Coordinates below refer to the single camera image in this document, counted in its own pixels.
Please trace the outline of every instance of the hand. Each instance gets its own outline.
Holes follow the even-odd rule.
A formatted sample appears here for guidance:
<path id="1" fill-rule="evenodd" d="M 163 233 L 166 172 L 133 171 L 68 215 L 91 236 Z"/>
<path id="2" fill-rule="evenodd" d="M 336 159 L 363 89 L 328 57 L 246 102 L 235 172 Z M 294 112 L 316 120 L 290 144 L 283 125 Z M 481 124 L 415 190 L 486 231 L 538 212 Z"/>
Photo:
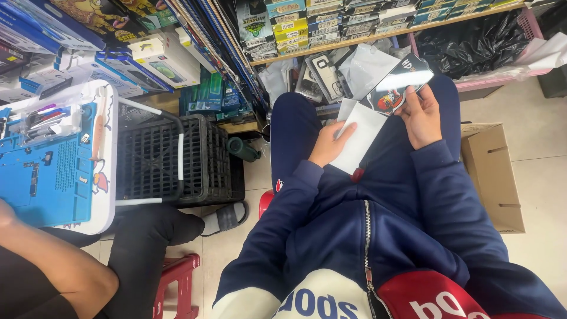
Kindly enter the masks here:
<path id="1" fill-rule="evenodd" d="M 409 141 L 416 150 L 443 139 L 439 103 L 429 85 L 423 86 L 420 93 L 422 98 L 417 96 L 413 86 L 408 86 L 404 105 L 394 112 L 404 120 Z"/>
<path id="2" fill-rule="evenodd" d="M 308 161 L 313 162 L 321 167 L 331 163 L 341 153 L 345 147 L 346 141 L 351 137 L 356 129 L 356 123 L 352 123 L 344 132 L 335 140 L 335 132 L 339 131 L 346 121 L 326 126 L 319 131 L 319 137 L 313 147 L 313 152 L 309 156 Z"/>
<path id="3" fill-rule="evenodd" d="M 12 225 L 17 221 L 18 218 L 16 217 L 14 210 L 10 207 L 10 205 L 8 205 L 8 203 L 0 199 L 0 228 Z"/>

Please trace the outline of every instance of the slipper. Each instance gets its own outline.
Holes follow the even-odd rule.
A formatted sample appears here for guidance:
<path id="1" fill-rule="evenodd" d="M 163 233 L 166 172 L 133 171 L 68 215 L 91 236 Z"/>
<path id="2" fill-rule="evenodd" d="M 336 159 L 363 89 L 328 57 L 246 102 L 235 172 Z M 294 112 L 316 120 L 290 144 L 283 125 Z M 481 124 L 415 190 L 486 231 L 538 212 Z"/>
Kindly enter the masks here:
<path id="1" fill-rule="evenodd" d="M 205 229 L 201 236 L 209 237 L 242 225 L 248 219 L 248 215 L 250 215 L 250 210 L 244 200 L 219 208 L 214 213 L 203 217 Z"/>

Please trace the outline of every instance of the pink plastic crate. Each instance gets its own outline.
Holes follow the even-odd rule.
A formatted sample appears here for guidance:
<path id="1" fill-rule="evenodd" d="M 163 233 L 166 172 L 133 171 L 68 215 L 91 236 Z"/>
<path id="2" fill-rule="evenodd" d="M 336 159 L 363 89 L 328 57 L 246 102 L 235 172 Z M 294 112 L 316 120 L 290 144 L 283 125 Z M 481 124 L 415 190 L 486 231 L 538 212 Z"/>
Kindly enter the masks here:
<path id="1" fill-rule="evenodd" d="M 524 7 L 522 13 L 520 14 L 520 16 L 518 16 L 518 24 L 524 29 L 524 32 L 526 33 L 526 37 L 528 39 L 531 40 L 535 37 L 539 39 L 543 39 L 543 34 L 541 34 L 541 30 L 539 30 L 538 22 L 536 21 L 535 16 L 530 9 Z M 419 53 L 417 51 L 416 39 L 413 37 L 413 32 L 410 32 L 408 37 L 409 37 L 409 42 L 412 46 L 412 52 L 415 53 L 416 56 L 419 56 Z M 546 74 L 549 71 L 551 71 L 551 69 L 531 71 L 530 77 L 533 77 L 535 75 Z M 456 86 L 459 92 L 465 92 L 465 91 L 472 91 L 478 89 L 486 89 L 487 87 L 501 86 L 514 81 L 516 81 L 516 79 L 511 76 L 511 77 L 502 77 L 498 79 L 478 80 L 478 81 L 459 83 Z"/>

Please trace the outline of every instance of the cardboard flap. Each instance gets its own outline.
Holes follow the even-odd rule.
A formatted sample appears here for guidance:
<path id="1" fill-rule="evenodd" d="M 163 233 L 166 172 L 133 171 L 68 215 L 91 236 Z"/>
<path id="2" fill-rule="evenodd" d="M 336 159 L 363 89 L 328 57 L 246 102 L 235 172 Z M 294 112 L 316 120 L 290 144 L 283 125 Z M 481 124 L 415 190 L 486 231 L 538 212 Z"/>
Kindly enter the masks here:
<path id="1" fill-rule="evenodd" d="M 481 124 L 462 133 L 471 133 L 463 139 L 464 162 L 494 227 L 500 232 L 523 233 L 521 206 L 503 125 Z"/>

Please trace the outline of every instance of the hoodie zipper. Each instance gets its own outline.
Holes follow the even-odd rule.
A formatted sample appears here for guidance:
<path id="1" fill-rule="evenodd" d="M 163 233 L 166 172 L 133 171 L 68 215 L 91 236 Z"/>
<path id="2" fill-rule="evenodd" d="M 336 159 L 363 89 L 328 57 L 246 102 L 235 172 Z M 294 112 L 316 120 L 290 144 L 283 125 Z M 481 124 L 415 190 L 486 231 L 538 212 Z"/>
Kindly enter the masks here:
<path id="1" fill-rule="evenodd" d="M 390 319 L 393 319 L 392 313 L 388 309 L 388 306 L 386 306 L 386 303 L 384 302 L 384 300 L 382 300 L 382 299 L 380 299 L 380 297 L 378 297 L 378 294 L 376 293 L 376 290 L 374 289 L 374 285 L 372 284 L 372 269 L 370 268 L 370 266 L 368 264 L 368 252 L 370 250 L 371 226 L 370 226 L 370 204 L 368 203 L 367 200 L 364 201 L 364 208 L 365 208 L 365 214 L 366 214 L 366 239 L 365 239 L 365 243 L 364 243 L 364 271 L 365 271 L 365 274 L 366 274 L 366 288 L 367 288 L 366 296 L 368 297 L 368 304 L 370 306 L 370 312 L 372 313 L 372 318 L 376 319 L 376 311 L 374 310 L 374 306 L 372 306 L 372 296 L 374 296 L 378 301 L 380 301 L 382 303 L 382 305 L 384 306 L 384 309 L 388 313 L 388 317 L 390 317 Z"/>

